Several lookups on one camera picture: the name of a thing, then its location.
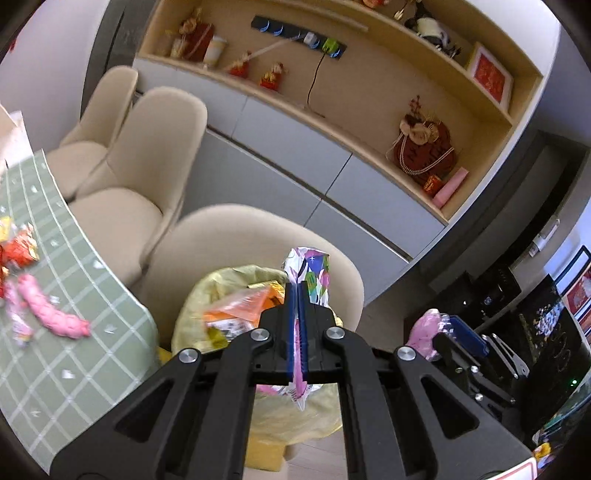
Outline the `colourful foil snack wrapper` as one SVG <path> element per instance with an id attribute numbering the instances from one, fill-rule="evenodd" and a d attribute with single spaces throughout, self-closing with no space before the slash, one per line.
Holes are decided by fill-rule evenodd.
<path id="1" fill-rule="evenodd" d="M 297 409 L 304 411 L 308 396 L 320 386 L 304 380 L 308 369 L 307 325 L 304 306 L 307 304 L 329 308 L 329 254 L 310 247 L 294 247 L 283 262 L 287 274 L 286 292 L 290 294 L 287 304 L 288 372 L 291 375 L 287 386 L 257 385 L 263 395 L 283 396 L 293 401 Z"/>

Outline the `grey cabinet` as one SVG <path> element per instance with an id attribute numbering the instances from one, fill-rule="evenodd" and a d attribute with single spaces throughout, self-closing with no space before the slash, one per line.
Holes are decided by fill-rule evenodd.
<path id="1" fill-rule="evenodd" d="M 443 230 L 443 223 L 354 153 L 259 100 L 154 60 L 137 58 L 139 90 L 197 96 L 208 124 L 183 213 L 253 206 L 290 219 L 346 254 L 372 302 Z"/>

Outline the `far beige chair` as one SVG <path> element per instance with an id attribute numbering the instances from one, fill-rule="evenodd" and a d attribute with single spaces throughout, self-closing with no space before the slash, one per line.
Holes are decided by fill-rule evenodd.
<path id="1" fill-rule="evenodd" d="M 138 72 L 129 66 L 109 69 L 98 82 L 75 127 L 46 155 L 65 201 L 98 167 L 117 138 L 130 110 Z"/>

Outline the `green checked tablecloth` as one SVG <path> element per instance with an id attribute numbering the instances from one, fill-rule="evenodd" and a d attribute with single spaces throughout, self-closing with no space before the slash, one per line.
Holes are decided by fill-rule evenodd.
<path id="1" fill-rule="evenodd" d="M 1 212 L 32 226 L 40 259 L 27 271 L 50 303 L 90 323 L 89 336 L 72 340 L 23 309 L 34 334 L 21 347 L 1 318 L 1 412 L 26 458 L 48 472 L 63 447 L 158 369 L 157 329 L 82 233 L 42 151 L 5 172 Z"/>

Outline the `paper cup on shelf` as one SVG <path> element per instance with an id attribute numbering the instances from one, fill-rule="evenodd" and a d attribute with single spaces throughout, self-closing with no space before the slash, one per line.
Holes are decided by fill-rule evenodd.
<path id="1" fill-rule="evenodd" d="M 215 67 L 219 59 L 221 59 L 221 55 L 225 50 L 226 45 L 228 45 L 228 41 L 214 35 L 207 46 L 202 63 L 207 67 Z"/>

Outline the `red gift bag doll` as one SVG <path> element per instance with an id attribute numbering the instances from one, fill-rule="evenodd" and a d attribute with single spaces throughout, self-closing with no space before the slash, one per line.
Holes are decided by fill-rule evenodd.
<path id="1" fill-rule="evenodd" d="M 214 25 L 204 21 L 202 8 L 194 8 L 190 15 L 181 22 L 178 34 L 173 40 L 169 57 L 200 63 L 214 36 Z"/>

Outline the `middle beige chair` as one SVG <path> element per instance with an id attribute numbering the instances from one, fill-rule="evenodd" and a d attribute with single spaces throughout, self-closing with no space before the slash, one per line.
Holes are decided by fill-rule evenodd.
<path id="1" fill-rule="evenodd" d="M 179 89 L 158 87 L 132 107 L 105 159 L 69 209 L 103 263 L 125 286 L 179 217 L 207 126 L 207 108 Z"/>

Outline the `red figurine left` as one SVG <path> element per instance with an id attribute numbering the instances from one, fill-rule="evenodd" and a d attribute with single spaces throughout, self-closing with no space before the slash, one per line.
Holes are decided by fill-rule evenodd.
<path id="1" fill-rule="evenodd" d="M 228 67 L 228 74 L 238 78 L 246 79 L 249 77 L 249 63 L 252 52 L 246 51 L 239 59 L 235 60 Z"/>

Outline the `red figurine right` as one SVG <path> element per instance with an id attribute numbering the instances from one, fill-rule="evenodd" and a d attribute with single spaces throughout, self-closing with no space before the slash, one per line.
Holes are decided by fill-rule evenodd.
<path id="1" fill-rule="evenodd" d="M 263 77 L 259 80 L 259 85 L 267 90 L 278 91 L 280 90 L 280 84 L 283 80 L 283 76 L 286 73 L 283 63 L 276 62 L 271 65 L 270 70 L 263 74 Z"/>

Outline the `wooden wall shelf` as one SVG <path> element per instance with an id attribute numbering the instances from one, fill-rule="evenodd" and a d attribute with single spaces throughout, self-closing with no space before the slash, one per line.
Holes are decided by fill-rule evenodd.
<path id="1" fill-rule="evenodd" d="M 169 57 L 181 22 L 197 7 L 202 8 L 204 21 L 214 25 L 214 35 L 228 41 L 215 67 Z M 423 112 L 448 126 L 458 163 L 469 171 L 442 209 L 431 208 L 438 220 L 448 223 L 517 135 L 540 91 L 543 73 L 482 7 L 469 1 L 431 1 L 428 8 L 462 46 L 457 58 L 356 1 L 161 1 L 135 59 L 154 60 L 214 80 L 287 114 L 381 170 L 428 206 L 421 188 L 386 158 L 410 101 L 420 95 Z M 314 30 L 348 49 L 337 60 L 260 33 L 250 27 L 256 15 Z M 508 111 L 467 72 L 477 42 L 514 78 Z M 246 51 L 252 52 L 249 77 L 229 75 L 228 67 Z M 277 92 L 259 85 L 276 62 L 286 68 Z"/>

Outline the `pink box on shelf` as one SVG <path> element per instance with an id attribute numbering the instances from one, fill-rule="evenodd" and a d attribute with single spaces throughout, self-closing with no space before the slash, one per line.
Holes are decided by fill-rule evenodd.
<path id="1" fill-rule="evenodd" d="M 435 195 L 433 198 L 434 205 L 437 208 L 442 209 L 462 185 L 468 174 L 469 171 L 466 168 L 460 167 L 451 177 L 451 179 Z"/>

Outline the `pink snack wrapper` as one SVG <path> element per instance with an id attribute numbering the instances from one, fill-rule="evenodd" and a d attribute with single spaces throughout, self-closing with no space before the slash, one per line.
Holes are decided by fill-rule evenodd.
<path id="1" fill-rule="evenodd" d="M 439 353 L 433 346 L 433 340 L 439 333 L 449 332 L 450 316 L 438 309 L 427 310 L 413 325 L 406 346 L 416 350 L 428 361 L 435 360 Z"/>

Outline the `yellow trash bag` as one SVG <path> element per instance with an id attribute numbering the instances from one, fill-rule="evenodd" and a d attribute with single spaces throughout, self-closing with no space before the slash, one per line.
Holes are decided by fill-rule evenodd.
<path id="1" fill-rule="evenodd" d="M 266 309 L 283 305 L 287 275 L 246 265 L 224 268 L 199 280 L 176 319 L 171 351 L 209 353 L 228 347 L 238 335 L 259 327 Z M 250 433 L 283 445 L 328 437 L 342 428 L 335 384 L 308 384 L 301 396 L 291 386 L 256 387 Z"/>

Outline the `large red lucky bag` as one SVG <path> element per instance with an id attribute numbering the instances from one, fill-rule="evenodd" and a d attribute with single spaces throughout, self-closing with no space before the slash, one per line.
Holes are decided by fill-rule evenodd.
<path id="1" fill-rule="evenodd" d="M 437 116 L 423 112 L 420 95 L 409 106 L 386 158 L 429 191 L 443 184 L 456 167 L 458 154 L 448 126 Z"/>

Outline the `red figurine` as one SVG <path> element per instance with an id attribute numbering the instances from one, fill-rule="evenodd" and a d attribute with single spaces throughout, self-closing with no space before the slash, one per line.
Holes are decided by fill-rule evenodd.
<path id="1" fill-rule="evenodd" d="M 249 77 L 249 63 L 252 52 L 246 51 L 239 59 L 235 60 L 228 67 L 228 74 L 238 78 L 246 79 Z"/>
<path id="2" fill-rule="evenodd" d="M 270 70 L 263 74 L 263 77 L 259 80 L 259 85 L 267 90 L 278 91 L 280 90 L 280 84 L 283 80 L 283 76 L 286 73 L 283 63 L 276 62 L 271 65 Z"/>

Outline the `beige chair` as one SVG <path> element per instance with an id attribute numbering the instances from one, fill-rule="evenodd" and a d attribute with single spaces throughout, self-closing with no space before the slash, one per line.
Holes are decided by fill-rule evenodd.
<path id="1" fill-rule="evenodd" d="M 280 268 L 294 247 L 329 254 L 329 306 L 346 329 L 359 326 L 365 291 L 360 272 L 331 242 L 297 223 L 238 204 L 198 209 L 182 218 L 153 251 L 137 298 L 151 314 L 159 344 L 170 345 L 174 324 L 195 283 L 225 267 Z"/>
<path id="2" fill-rule="evenodd" d="M 105 159 L 69 209 L 103 263 L 125 286 L 179 217 L 207 126 L 207 108 L 179 89 L 158 87 L 132 107 Z"/>
<path id="3" fill-rule="evenodd" d="M 98 167 L 117 138 L 130 110 L 138 72 L 129 66 L 109 69 L 98 82 L 75 127 L 46 155 L 65 201 Z"/>

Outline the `pink caterpillar toy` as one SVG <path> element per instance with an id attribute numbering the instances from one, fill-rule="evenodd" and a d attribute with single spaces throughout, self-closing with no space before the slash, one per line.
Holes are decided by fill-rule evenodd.
<path id="1" fill-rule="evenodd" d="M 17 279 L 9 278 L 4 284 L 4 300 L 14 338 L 21 345 L 26 345 L 34 334 L 24 320 L 22 310 L 25 307 L 43 327 L 56 336 L 77 340 L 91 335 L 90 323 L 57 309 L 31 274 L 23 274 Z"/>

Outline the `framed red picture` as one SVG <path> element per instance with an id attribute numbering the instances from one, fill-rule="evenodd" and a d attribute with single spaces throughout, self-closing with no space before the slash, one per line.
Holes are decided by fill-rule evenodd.
<path id="1" fill-rule="evenodd" d="M 480 42 L 475 44 L 467 64 L 470 77 L 505 111 L 509 110 L 514 78 Z"/>

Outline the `black power strip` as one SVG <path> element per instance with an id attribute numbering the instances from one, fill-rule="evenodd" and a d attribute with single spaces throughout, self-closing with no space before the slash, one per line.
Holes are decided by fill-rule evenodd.
<path id="1" fill-rule="evenodd" d="M 348 49 L 348 45 L 335 38 L 309 30 L 301 26 L 290 24 L 281 20 L 256 15 L 250 23 L 252 29 L 260 33 L 273 35 L 273 37 L 284 38 L 296 43 L 303 44 L 308 49 L 321 51 L 329 58 L 341 59 Z"/>

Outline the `red foil snack bag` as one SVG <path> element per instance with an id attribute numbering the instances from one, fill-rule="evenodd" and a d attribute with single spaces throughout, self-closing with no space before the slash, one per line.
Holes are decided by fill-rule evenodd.
<path id="1" fill-rule="evenodd" d="M 24 269 L 40 260 L 34 227 L 25 224 L 15 236 L 1 245 L 1 278 L 5 279 L 15 269 Z"/>

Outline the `near beige chair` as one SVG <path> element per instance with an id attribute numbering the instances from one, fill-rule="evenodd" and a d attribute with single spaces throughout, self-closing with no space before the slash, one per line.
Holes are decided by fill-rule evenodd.
<path id="1" fill-rule="evenodd" d="M 365 291 L 360 272 L 331 242 L 297 223 L 238 204 L 198 209 L 182 218 L 153 251 L 137 298 L 151 314 L 159 344 L 170 345 L 174 324 L 195 283 L 225 267 L 280 268 L 294 247 L 329 254 L 329 306 L 346 329 L 359 326 Z"/>

